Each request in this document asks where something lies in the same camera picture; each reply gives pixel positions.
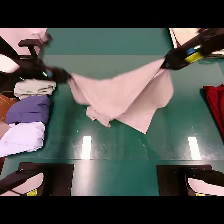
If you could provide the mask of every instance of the white cloth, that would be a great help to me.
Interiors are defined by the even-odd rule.
[[[164,59],[144,65],[112,79],[94,80],[72,74],[69,85],[79,104],[90,105],[87,116],[110,127],[116,119],[146,133],[157,108],[165,107],[173,95]]]
[[[51,95],[55,88],[56,82],[54,81],[26,79],[16,83],[14,95],[22,100],[29,96]]]
[[[30,55],[27,47],[19,47],[18,43],[24,39],[41,39],[44,41],[47,28],[0,28],[0,36],[19,54]]]
[[[10,124],[0,140],[0,158],[20,152],[32,152],[43,146],[45,126],[42,122]]]

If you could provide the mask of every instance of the green tabletop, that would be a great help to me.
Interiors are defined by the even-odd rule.
[[[130,71],[171,49],[164,28],[50,28],[49,33],[54,40],[45,51],[46,64],[96,79]],[[146,135],[118,121],[111,128],[91,121],[69,86],[58,85],[44,147],[9,156],[1,178],[20,161],[59,161],[75,164],[73,195],[158,195],[156,164],[212,163],[224,171],[223,141],[200,91],[224,82],[220,66],[222,60],[213,60],[171,72],[174,96],[156,111]],[[92,138],[90,161],[82,160],[84,136]],[[190,147],[189,137],[196,139],[197,149]],[[89,185],[82,191],[83,181]]]

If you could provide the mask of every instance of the purple folded cloth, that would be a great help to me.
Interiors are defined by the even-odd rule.
[[[48,121],[50,100],[47,96],[30,96],[13,104],[6,114],[6,123]]]

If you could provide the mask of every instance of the stack of folded cloth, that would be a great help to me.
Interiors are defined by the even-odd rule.
[[[4,96],[11,105],[6,109],[5,119],[4,114],[1,115],[0,157],[36,151],[43,146],[51,104],[47,95],[55,88],[54,81],[29,79],[15,85],[14,95],[20,101]]]

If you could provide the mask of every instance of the glossy table surface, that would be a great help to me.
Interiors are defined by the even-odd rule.
[[[50,28],[49,33],[54,41],[45,51],[46,64],[96,79],[130,71],[171,49],[163,28]],[[224,171],[223,140],[200,90],[222,84],[223,68],[222,60],[209,60],[171,72],[174,96],[156,111],[146,135],[118,121],[111,128],[91,121],[69,86],[58,85],[44,147],[9,156],[1,178],[20,161],[74,163],[73,195],[158,195],[156,164],[210,163]],[[91,160],[83,160],[85,136],[91,136]]]

